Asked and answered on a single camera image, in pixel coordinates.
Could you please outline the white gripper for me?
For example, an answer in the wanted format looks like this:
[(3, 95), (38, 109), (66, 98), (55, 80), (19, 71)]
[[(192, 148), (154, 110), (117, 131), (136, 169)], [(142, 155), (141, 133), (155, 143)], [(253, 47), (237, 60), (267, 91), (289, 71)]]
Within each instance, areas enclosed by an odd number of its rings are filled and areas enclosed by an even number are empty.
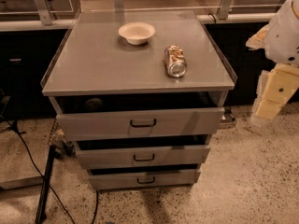
[(250, 37), (246, 46), (264, 48), (266, 57), (278, 63), (270, 72), (261, 72), (251, 110), (251, 122), (265, 125), (299, 89), (299, 68), (294, 66), (299, 65), (299, 0), (286, 0), (268, 26)]

